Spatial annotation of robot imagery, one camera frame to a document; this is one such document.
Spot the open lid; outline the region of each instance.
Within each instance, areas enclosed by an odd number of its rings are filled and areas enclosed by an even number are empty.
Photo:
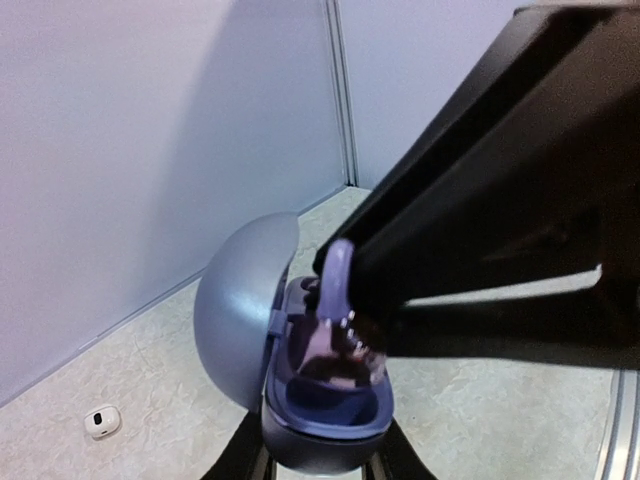
[[[248,223],[220,247],[198,286],[193,316],[200,360],[216,386],[250,410],[260,405],[269,322],[298,235],[294,214]]]

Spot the white wall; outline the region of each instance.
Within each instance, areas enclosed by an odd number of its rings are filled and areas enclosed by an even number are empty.
[[[342,183],[320,0],[0,0],[0,404]]]
[[[524,0],[340,2],[360,186],[400,160]]]

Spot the gray dome lid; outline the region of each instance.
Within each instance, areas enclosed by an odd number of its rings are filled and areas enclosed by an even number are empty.
[[[198,286],[194,330],[200,360],[216,386],[250,410],[259,407],[271,310],[298,235],[294,214],[248,223],[220,247]]]

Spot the purple handle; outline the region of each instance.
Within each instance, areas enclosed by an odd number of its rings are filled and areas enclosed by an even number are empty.
[[[320,302],[316,311],[320,319],[340,320],[351,313],[347,295],[353,250],[353,243],[342,238],[329,247],[322,270]]]

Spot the beige floor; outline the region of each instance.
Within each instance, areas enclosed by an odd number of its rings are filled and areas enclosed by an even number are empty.
[[[341,192],[300,219],[291,275],[365,198]],[[244,412],[202,369],[191,321],[196,284],[127,324],[0,410],[0,479],[198,479]],[[593,478],[611,372],[488,360],[392,360],[396,417],[441,479]],[[111,403],[124,423],[84,435]],[[304,478],[281,471],[279,478]],[[357,473],[346,478],[360,478]]]

